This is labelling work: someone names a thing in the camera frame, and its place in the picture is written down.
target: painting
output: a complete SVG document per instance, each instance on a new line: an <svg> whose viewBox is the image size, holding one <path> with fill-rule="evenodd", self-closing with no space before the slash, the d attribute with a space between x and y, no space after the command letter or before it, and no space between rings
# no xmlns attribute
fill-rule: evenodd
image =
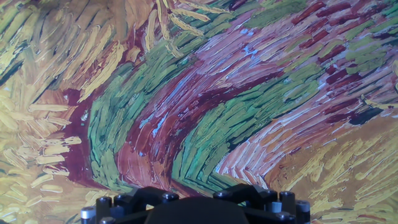
<svg viewBox="0 0 398 224"><path fill-rule="evenodd" d="M0 0L0 34L0 219L247 183L398 220L397 1Z"/></svg>

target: green brushstroke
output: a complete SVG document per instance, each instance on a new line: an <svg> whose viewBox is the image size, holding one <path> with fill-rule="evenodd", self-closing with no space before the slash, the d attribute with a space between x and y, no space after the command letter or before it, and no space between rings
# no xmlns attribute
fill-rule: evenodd
<svg viewBox="0 0 398 224"><path fill-rule="evenodd" d="M348 74L354 74L357 72L366 72L370 71L372 69L378 68L380 66L384 65L384 60L383 58L376 58L374 60L370 60L366 63L363 63L362 65L358 65L357 67L353 68L346 68Z"/></svg>
<svg viewBox="0 0 398 224"><path fill-rule="evenodd" d="M393 29L392 31L388 32L389 34L396 34L398 33L398 28Z"/></svg>
<svg viewBox="0 0 398 224"><path fill-rule="evenodd" d="M362 23L361 25L349 30L346 34L346 40L352 40L354 37L356 37L358 34L362 33L363 30L365 30L368 27L371 27L374 25L374 21L367 21Z"/></svg>
<svg viewBox="0 0 398 224"><path fill-rule="evenodd" d="M383 15L388 16L393 12L396 12L396 10L398 10L398 3L395 3L391 8L385 10L383 13Z"/></svg>
<svg viewBox="0 0 398 224"><path fill-rule="evenodd" d="M394 24L397 24L397 23L398 23L398 17L390 19L389 21L383 22L382 24L372 28L370 30L370 32L372 32L372 33L379 32L379 31L382 31L385 28L388 28L388 27L390 27L390 26L392 26Z"/></svg>
<svg viewBox="0 0 398 224"><path fill-rule="evenodd" d="M236 184L215 173L222 158L268 125L273 118L302 105L318 92L322 74L313 63L241 93L207 112L182 144L172 177L203 194Z"/></svg>
<svg viewBox="0 0 398 224"><path fill-rule="evenodd" d="M374 52L373 54L364 54L361 55L357 58L355 58L355 63L360 65L362 63L365 63L367 61L376 59L376 58L383 58L386 55L386 51L385 50L380 50L378 52Z"/></svg>
<svg viewBox="0 0 398 224"><path fill-rule="evenodd" d="M374 39L367 35L366 37L362 38L361 40L359 40L357 42L350 42L349 43L349 49L350 50L356 50L356 49L358 49L358 48L360 48L362 46L370 44L373 41L374 41Z"/></svg>
<svg viewBox="0 0 398 224"><path fill-rule="evenodd" d="M355 51L355 52L352 52L352 51L347 52L346 59L347 60L352 60L352 59L354 59L356 57L359 57L361 55L371 53L371 52L377 50L380 47L381 47L380 44L372 44L369 47L367 47L365 49L362 49L362 50L358 50L358 51Z"/></svg>
<svg viewBox="0 0 398 224"><path fill-rule="evenodd" d="M218 1L214 6L228 5L229 1ZM195 57L186 56L205 44L210 37L227 29L230 26L228 21L238 16L237 13L204 14L213 20L203 23L190 19L190 25L195 24L205 33L204 37L195 37L188 31L183 31L174 38L173 43L180 48L184 57L173 57L165 48L167 43L160 41L139 67L134 68L130 63L120 66L113 73L104 94L93 102L88 138L91 143L93 178L98 183L111 190L130 189L118 179L119 172L113 158L124 144L135 119L163 86L195 63Z"/></svg>
<svg viewBox="0 0 398 224"><path fill-rule="evenodd" d="M262 12L252 15L244 26L247 28L263 28L271 25L285 16L298 13L306 8L306 0L291 0L291 1L266 1L267 5L263 5L266 9Z"/></svg>

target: yellow brushstroke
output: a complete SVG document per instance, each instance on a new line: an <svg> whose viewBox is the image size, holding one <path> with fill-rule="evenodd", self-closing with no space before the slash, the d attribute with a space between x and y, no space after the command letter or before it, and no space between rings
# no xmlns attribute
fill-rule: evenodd
<svg viewBox="0 0 398 224"><path fill-rule="evenodd" d="M15 193L14 191L8 191L4 194L4 196L13 198L15 200L18 200L20 202L26 202L27 201L27 197L25 195L19 195L17 193Z"/></svg>
<svg viewBox="0 0 398 224"><path fill-rule="evenodd" d="M79 73L77 74L76 77L74 77L74 80L76 78L80 78L82 75L84 75L88 69L91 67L91 65L94 63L94 61L97 59L97 56L101 54L101 52L104 50L104 47L106 43L108 43L109 38L111 37L113 33L113 26L109 25L101 29L101 33L97 36L97 40L94 47L92 50L89 52L87 55L87 58L83 59L83 65L81 65L81 68L79 69Z"/></svg>
<svg viewBox="0 0 398 224"><path fill-rule="evenodd" d="M61 145L56 145L56 146L49 146L44 149L43 155L45 156L50 156L54 154L61 154L69 152L69 147L68 146L61 146Z"/></svg>
<svg viewBox="0 0 398 224"><path fill-rule="evenodd" d="M155 43L155 20L157 18L157 10L154 9L149 14L147 33L145 35L145 46L148 51L154 48Z"/></svg>
<svg viewBox="0 0 398 224"><path fill-rule="evenodd" d="M48 146L68 146L74 144L80 144L81 139L77 136L72 136L66 139L45 139L40 142L44 147Z"/></svg>
<svg viewBox="0 0 398 224"><path fill-rule="evenodd" d="M9 97L6 97L4 95L0 95L0 102L9 111L13 111L14 108L15 108L15 102L13 102Z"/></svg>
<svg viewBox="0 0 398 224"><path fill-rule="evenodd" d="M90 82L83 85L82 89L84 89L84 94L80 97L78 102L87 99L95 89L102 85L112 75L112 72L116 69L123 56L123 52L124 47L119 42L113 46L110 56L106 58L105 62L100 62L98 65L103 69L100 70L99 74Z"/></svg>
<svg viewBox="0 0 398 224"><path fill-rule="evenodd" d="M376 103L373 102L371 100L366 99L366 97L364 95L361 96L361 99L369 106L373 107L373 108L380 108L382 110L386 110L389 108L396 108L398 107L398 103Z"/></svg>
<svg viewBox="0 0 398 224"><path fill-rule="evenodd" d="M162 35L165 40L170 40L170 31L167 28L167 25L169 24L169 20L166 16L166 8L163 5L163 2L160 0L156 0L157 4L157 15L159 18L159 23L160 23L160 29L162 30Z"/></svg>
<svg viewBox="0 0 398 224"><path fill-rule="evenodd" d="M26 220L25 224L39 224L39 222L37 220L28 219Z"/></svg>
<svg viewBox="0 0 398 224"><path fill-rule="evenodd" d="M91 28L90 32L84 32L80 36L78 40L81 43L78 44L78 47L75 47L75 51L72 52L72 55L75 56L78 52L81 52L80 54L78 54L77 57L71 57L68 60L71 64L65 71L65 74L63 76L64 80L71 79L77 72L81 64L85 61L92 48L95 46L95 40L100 32L100 29L100 26L94 26Z"/></svg>
<svg viewBox="0 0 398 224"><path fill-rule="evenodd" d="M197 12L192 12L186 9L172 9L172 12L178 15L184 15L184 16L189 16L195 19L199 19L203 22L208 22L210 21L210 18L207 17L206 15L197 13Z"/></svg>
<svg viewBox="0 0 398 224"><path fill-rule="evenodd" d="M298 174L292 178L290 184L284 185L284 190L292 190L292 188L297 184L298 181L302 180L308 175L314 175L319 167L323 167L322 159L324 158L325 154L336 145L336 142L331 142L325 147L319 149L317 153L312 158L310 158L310 160L300 169Z"/></svg>
<svg viewBox="0 0 398 224"><path fill-rule="evenodd" d="M49 121L50 123L53 123L53 124L61 125L61 126L65 126L65 125L71 124L70 121L67 121L67 120L62 119L62 118L55 118L55 117L52 117L52 116L48 117L47 121Z"/></svg>
<svg viewBox="0 0 398 224"><path fill-rule="evenodd" d="M30 105L29 111L66 111L69 109L68 105L51 105L51 104L43 104L43 105Z"/></svg>
<svg viewBox="0 0 398 224"><path fill-rule="evenodd" d="M48 191L48 192L54 192L54 193L62 193L63 188L58 185L50 185L50 184L44 184L41 188L41 191Z"/></svg>
<svg viewBox="0 0 398 224"><path fill-rule="evenodd" d="M46 196L42 198L42 202L59 202L61 199L61 196Z"/></svg>
<svg viewBox="0 0 398 224"><path fill-rule="evenodd" d="M46 174L69 176L68 171L60 170L60 169L56 168L55 166L51 166L51 165L44 166L43 172L45 172Z"/></svg>
<svg viewBox="0 0 398 224"><path fill-rule="evenodd" d="M4 154L4 157L7 159L7 161L10 164L12 164L20 169L26 168L26 165L27 165L26 160L24 158L16 155L16 153L14 152L13 149L6 149L6 150L4 150L3 154Z"/></svg>
<svg viewBox="0 0 398 224"><path fill-rule="evenodd" d="M35 187L37 187L38 185L43 184L44 182L50 181L50 180L53 180L53 179L54 179L54 176L53 176L52 174L45 174L45 175L43 175L43 176L38 177L37 179L35 179L35 180L30 184L30 186L31 186L32 188L35 188Z"/></svg>
<svg viewBox="0 0 398 224"><path fill-rule="evenodd" d="M10 189L21 196L26 194L26 188L19 184L13 184Z"/></svg>
<svg viewBox="0 0 398 224"><path fill-rule="evenodd" d="M20 208L18 207L7 207L3 211L0 211L0 217L5 217L7 214L19 212Z"/></svg>
<svg viewBox="0 0 398 224"><path fill-rule="evenodd" d="M33 206L33 205L39 203L39 202L42 200L42 198L43 198L43 196L38 195L38 196L36 196L36 197L30 199L28 202L26 202L25 206L26 206L26 207Z"/></svg>
<svg viewBox="0 0 398 224"><path fill-rule="evenodd" d="M62 162L62 161L65 161L65 158L61 155L38 156L36 158L36 162L38 164L51 164L54 162Z"/></svg>
<svg viewBox="0 0 398 224"><path fill-rule="evenodd" d="M8 174L18 174L18 175L24 175L24 176L27 176L27 177L31 177L32 176L29 173L27 173L26 171L20 170L20 169L10 169L8 171Z"/></svg>
<svg viewBox="0 0 398 224"><path fill-rule="evenodd" d="M169 18L171 19L171 21L179 26L181 29L183 30L187 30L190 31L193 35L195 36L203 36L203 31L198 30L197 28L190 26L188 24L186 24L184 21L182 21L180 18L178 18L177 16L170 14Z"/></svg>
<svg viewBox="0 0 398 224"><path fill-rule="evenodd" d="M341 199L330 202L328 197L324 196L322 199L318 199L313 205L311 205L311 212L316 214L331 208L340 208L341 206L343 206L343 201Z"/></svg>
<svg viewBox="0 0 398 224"><path fill-rule="evenodd" d="M12 130L18 129L17 122L7 113L0 111L0 121L7 126L7 128Z"/></svg>
<svg viewBox="0 0 398 224"><path fill-rule="evenodd" d="M16 121L32 121L32 120L34 120L34 117L32 115L15 112L15 111L10 113L10 116Z"/></svg>
<svg viewBox="0 0 398 224"><path fill-rule="evenodd" d="M187 1L187 0L180 0L180 2L187 4L187 5L191 6L192 8L201 9L201 10L206 11L206 12L211 12L211 13L216 13L216 14L225 13L225 12L229 13L229 11L227 11L225 9L219 9L219 8L216 8L216 7L210 7L210 6L207 6L207 5L204 5L204 4L198 4L198 3L194 3L194 2L191 2L191 1Z"/></svg>
<svg viewBox="0 0 398 224"><path fill-rule="evenodd" d="M18 31L20 26L25 22L25 20L32 14L33 12L30 9L23 10L18 13L17 16L12 20L9 28L4 33L2 37L3 43L8 43L14 34Z"/></svg>

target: bolt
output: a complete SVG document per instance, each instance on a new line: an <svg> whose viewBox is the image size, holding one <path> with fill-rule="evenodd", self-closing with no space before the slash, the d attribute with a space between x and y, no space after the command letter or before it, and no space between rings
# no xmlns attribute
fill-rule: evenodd
<svg viewBox="0 0 398 224"><path fill-rule="evenodd" d="M215 193L215 196L216 196L216 198L226 198L226 197L231 196L231 192L228 192L226 190L222 190L222 191L219 191L219 192Z"/></svg>
<svg viewBox="0 0 398 224"><path fill-rule="evenodd" d="M80 216L82 219L90 219L95 216L95 207L94 206L89 206L89 207L84 207L80 210Z"/></svg>
<svg viewBox="0 0 398 224"><path fill-rule="evenodd" d="M165 192L162 194L162 197L164 199L166 199L166 201L172 201L172 200L178 199L179 196L178 196L178 194L173 193L173 192Z"/></svg>
<svg viewBox="0 0 398 224"><path fill-rule="evenodd" d="M116 223L116 219L113 217L104 217L99 221L100 224L114 224Z"/></svg>
<svg viewBox="0 0 398 224"><path fill-rule="evenodd" d="M286 220L290 217L290 213L289 212L279 212L279 213L276 213L276 217L279 218L280 220Z"/></svg>

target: canvas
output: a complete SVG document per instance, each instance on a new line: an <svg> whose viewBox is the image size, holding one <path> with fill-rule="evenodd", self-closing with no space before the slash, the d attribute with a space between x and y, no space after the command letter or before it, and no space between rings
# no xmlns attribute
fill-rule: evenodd
<svg viewBox="0 0 398 224"><path fill-rule="evenodd" d="M398 219L397 1L0 0L0 34L0 219L238 183Z"/></svg>

